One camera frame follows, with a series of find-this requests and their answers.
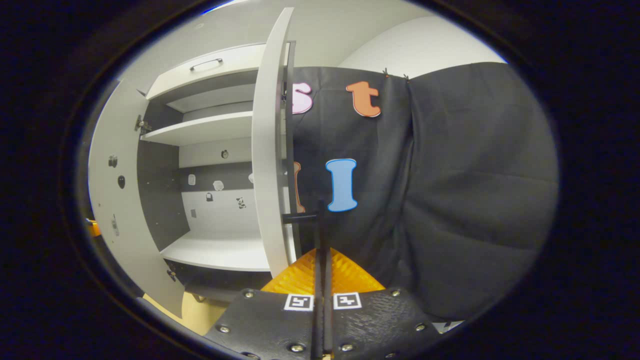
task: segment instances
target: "white shelf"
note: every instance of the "white shelf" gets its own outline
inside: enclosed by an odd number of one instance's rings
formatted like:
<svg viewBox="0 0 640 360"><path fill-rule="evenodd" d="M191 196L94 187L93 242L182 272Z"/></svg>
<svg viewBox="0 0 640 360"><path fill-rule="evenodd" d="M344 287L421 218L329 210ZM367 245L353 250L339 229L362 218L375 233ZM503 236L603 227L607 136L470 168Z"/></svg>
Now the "white shelf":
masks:
<svg viewBox="0 0 640 360"><path fill-rule="evenodd" d="M140 140L184 146L194 143L251 136L252 111L206 117L163 127L145 134Z"/></svg>
<svg viewBox="0 0 640 360"><path fill-rule="evenodd" d="M269 271L260 238L205 239L189 232L161 254L167 260L206 268Z"/></svg>

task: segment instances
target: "black fabric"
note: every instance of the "black fabric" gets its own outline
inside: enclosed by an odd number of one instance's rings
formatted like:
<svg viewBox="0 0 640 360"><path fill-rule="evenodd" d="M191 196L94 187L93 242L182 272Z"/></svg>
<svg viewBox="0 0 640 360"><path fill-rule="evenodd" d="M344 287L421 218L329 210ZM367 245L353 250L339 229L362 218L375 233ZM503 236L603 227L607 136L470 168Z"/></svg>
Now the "black fabric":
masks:
<svg viewBox="0 0 640 360"><path fill-rule="evenodd" d="M377 117L363 117L353 109L346 87L359 81L378 89L380 96L372 97L372 105L381 108ZM364 266L383 284L407 287L412 268L407 263L408 243L396 226L412 146L404 79L364 70L301 67L294 69L294 82L308 83L314 100L306 113L293 115L302 206L315 211L318 198L331 202L332 179L325 169L328 160L356 160L353 196L358 206L342 213L327 212L324 235L329 246ZM301 237L313 238L308 232Z"/></svg>
<svg viewBox="0 0 640 360"><path fill-rule="evenodd" d="M331 201L328 160L357 161L358 206L327 216L332 247L444 320L474 315L528 269L552 220L557 159L543 110L509 65L462 65L409 82L308 67L294 81L314 98L294 116L303 206ZM357 81L379 90L378 117L353 109L345 87Z"/></svg>

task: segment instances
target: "cabinet door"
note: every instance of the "cabinet door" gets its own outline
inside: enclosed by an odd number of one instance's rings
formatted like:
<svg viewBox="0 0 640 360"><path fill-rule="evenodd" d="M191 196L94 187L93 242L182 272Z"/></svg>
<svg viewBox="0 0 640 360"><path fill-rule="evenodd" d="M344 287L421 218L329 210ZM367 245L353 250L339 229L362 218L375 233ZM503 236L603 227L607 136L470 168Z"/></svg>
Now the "cabinet door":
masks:
<svg viewBox="0 0 640 360"><path fill-rule="evenodd" d="M167 274L138 192L140 130L134 128L137 118L144 118L147 104L125 81L111 94L89 152L89 195L102 237L118 264L147 295L181 317L184 286Z"/></svg>
<svg viewBox="0 0 640 360"><path fill-rule="evenodd" d="M285 41L293 8L284 8L271 29L255 80L252 121L252 167L255 206L264 252L271 275L289 266L289 237L282 224L285 213L283 194L282 141L282 74L285 63Z"/></svg>

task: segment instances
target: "blue letter i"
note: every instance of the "blue letter i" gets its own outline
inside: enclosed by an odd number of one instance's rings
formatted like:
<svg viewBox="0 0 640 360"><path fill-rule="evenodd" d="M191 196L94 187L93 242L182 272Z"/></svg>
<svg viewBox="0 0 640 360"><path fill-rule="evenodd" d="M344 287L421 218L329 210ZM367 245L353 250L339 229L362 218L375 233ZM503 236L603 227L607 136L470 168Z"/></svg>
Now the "blue letter i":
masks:
<svg viewBox="0 0 640 360"><path fill-rule="evenodd" d="M334 159L326 162L326 169L331 172L333 200L328 209L334 213L347 211L358 206L353 200L353 183L351 181L353 169L356 167L354 159Z"/></svg>

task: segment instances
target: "bolt head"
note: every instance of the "bolt head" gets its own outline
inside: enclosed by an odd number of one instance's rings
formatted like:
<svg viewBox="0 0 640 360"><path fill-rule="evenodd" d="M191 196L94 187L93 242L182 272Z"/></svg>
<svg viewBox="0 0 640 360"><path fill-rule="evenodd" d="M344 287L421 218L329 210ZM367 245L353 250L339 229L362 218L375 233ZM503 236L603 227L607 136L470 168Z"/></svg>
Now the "bolt head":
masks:
<svg viewBox="0 0 640 360"><path fill-rule="evenodd" d="M305 347L299 344L295 344L295 345L291 345L289 347L289 350L293 351L293 352L303 352L305 351Z"/></svg>

